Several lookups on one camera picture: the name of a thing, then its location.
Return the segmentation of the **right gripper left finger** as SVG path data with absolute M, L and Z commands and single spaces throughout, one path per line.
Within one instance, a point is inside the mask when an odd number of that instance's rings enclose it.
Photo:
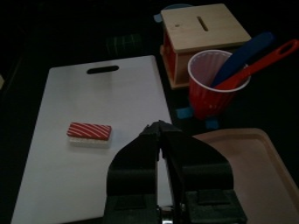
M 107 171 L 104 224 L 157 224 L 159 122 L 115 155 Z

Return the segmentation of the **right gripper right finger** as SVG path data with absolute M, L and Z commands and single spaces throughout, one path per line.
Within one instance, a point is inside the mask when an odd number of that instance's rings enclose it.
M 247 224 L 230 161 L 201 140 L 159 122 L 175 224 Z

